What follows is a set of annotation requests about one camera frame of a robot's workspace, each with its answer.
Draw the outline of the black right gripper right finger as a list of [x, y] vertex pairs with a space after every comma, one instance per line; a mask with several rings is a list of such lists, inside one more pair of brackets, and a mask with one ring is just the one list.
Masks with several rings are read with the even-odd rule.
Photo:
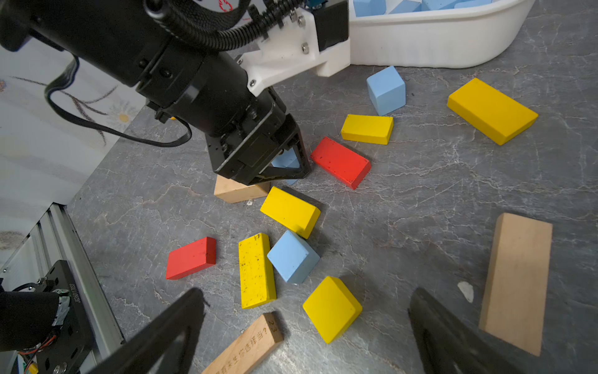
[[408, 315], [426, 373], [520, 373], [423, 288]]

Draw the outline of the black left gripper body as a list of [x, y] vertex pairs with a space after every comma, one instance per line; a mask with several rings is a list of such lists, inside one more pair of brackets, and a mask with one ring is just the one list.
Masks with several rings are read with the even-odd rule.
[[140, 80], [157, 118], [174, 116], [202, 131], [213, 171], [244, 185], [291, 179], [273, 159], [292, 148], [292, 117], [276, 92], [254, 95], [247, 73], [227, 53], [172, 41]]

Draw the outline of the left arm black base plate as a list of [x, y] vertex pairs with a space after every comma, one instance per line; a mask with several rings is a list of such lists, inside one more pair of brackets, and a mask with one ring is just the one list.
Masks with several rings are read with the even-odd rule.
[[36, 354], [40, 373], [80, 373], [90, 354], [94, 335], [83, 297], [65, 260], [57, 261], [45, 276], [45, 292], [59, 296], [50, 337], [54, 339]]

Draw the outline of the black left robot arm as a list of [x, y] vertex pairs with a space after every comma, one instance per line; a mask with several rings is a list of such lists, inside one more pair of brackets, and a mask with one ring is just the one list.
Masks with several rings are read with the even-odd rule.
[[107, 132], [107, 126], [61, 108], [54, 93], [69, 88], [81, 62], [135, 87], [159, 122], [174, 119], [185, 134], [206, 137], [213, 171], [243, 185], [303, 179], [311, 170], [301, 131], [277, 93], [252, 93], [249, 75], [230, 51], [264, 37], [300, 6], [268, 1], [259, 11], [241, 1], [216, 12], [193, 1], [4, 1], [1, 45], [19, 51], [37, 39], [73, 59], [45, 87], [64, 120]]

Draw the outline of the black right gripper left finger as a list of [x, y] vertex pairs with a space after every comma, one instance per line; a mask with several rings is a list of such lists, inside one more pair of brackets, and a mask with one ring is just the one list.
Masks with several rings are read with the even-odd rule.
[[92, 373], [188, 373], [205, 316], [205, 299], [191, 288]]

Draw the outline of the long light blue block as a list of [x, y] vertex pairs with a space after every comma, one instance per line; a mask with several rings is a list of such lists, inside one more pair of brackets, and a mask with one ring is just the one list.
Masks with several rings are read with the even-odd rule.
[[395, 6], [389, 14], [404, 14], [412, 12], [420, 12], [422, 8], [421, 1], [403, 0]]

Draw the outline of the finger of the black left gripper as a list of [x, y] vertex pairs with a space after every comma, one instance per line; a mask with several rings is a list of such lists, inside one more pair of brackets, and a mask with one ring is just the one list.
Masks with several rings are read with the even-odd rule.
[[274, 133], [274, 140], [280, 147], [252, 179], [252, 185], [278, 181], [292, 186], [311, 172], [301, 131], [292, 115], [286, 115], [284, 123]]

